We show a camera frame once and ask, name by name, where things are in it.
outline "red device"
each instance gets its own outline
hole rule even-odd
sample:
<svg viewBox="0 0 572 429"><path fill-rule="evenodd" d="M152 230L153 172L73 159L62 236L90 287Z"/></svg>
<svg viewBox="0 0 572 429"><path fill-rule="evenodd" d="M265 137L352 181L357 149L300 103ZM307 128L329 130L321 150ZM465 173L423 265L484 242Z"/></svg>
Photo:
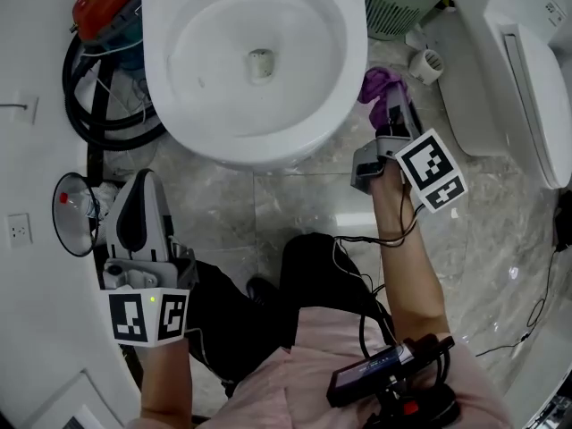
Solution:
<svg viewBox="0 0 572 429"><path fill-rule="evenodd" d="M72 30L85 45L99 45L122 30L136 13L141 0L78 0L73 6Z"/></svg>

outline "electronic device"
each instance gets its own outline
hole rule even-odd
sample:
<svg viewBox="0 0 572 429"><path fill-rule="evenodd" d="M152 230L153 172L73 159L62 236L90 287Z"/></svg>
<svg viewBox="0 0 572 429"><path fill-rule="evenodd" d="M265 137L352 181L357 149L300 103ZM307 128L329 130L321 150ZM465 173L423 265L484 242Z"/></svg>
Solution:
<svg viewBox="0 0 572 429"><path fill-rule="evenodd" d="M449 425L459 416L455 394L444 383L449 371L449 350L454 345L450 336L438 341L434 335L427 335L419 341L406 340L387 347L334 372L326 397L332 407L345 407L365 397L377 396L382 410L370 417L366 428ZM435 361L439 366L434 387L410 390L408 380Z"/></svg>

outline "red button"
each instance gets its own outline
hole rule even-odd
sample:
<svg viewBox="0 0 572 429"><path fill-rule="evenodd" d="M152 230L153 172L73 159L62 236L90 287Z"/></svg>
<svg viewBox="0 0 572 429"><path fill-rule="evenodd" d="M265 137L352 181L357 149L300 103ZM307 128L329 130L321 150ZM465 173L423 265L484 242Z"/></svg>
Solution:
<svg viewBox="0 0 572 429"><path fill-rule="evenodd" d="M414 400L410 400L403 405L403 415L413 415L419 411L419 406Z"/></svg>

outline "person's right arm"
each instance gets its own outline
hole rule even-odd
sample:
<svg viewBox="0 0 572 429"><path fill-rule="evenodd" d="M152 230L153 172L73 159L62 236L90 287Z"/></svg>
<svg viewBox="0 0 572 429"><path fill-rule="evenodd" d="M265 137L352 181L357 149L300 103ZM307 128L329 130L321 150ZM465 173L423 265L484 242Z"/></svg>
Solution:
<svg viewBox="0 0 572 429"><path fill-rule="evenodd" d="M398 164L388 161L384 175L371 181L370 190L379 237L395 239L401 236L401 229L407 229L413 219L414 208L406 193L401 224L403 185ZM429 333L449 332L442 288L425 252L419 226L400 247L382 247L382 262L397 340L417 341Z"/></svg>

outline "person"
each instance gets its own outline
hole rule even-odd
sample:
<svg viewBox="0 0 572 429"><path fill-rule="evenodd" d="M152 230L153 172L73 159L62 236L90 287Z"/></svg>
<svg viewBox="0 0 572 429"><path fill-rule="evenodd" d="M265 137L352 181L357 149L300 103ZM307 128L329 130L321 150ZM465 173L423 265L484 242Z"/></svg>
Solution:
<svg viewBox="0 0 572 429"><path fill-rule="evenodd" d="M371 181L370 190L379 236L401 237L415 211L399 166L390 161L385 174ZM442 288L419 228L401 246L382 247L382 261L393 321L383 331L381 304L333 237L313 233L291 240L282 256L279 289L254 279L248 286L250 298L216 267L198 263L200 283L189 296L188 339L148 352L140 418L128 427L190 427L189 351L232 394L201 427L363 427L380 411L375 396L345 408L332 408L326 399L332 372L364 358L359 342L362 314L370 351L392 341L391 331L397 342L431 333L444 338L450 332ZM436 374L433 363L412 386L429 388ZM462 343L450 350L446 383L460 408L451 427L510 427L499 393Z"/></svg>

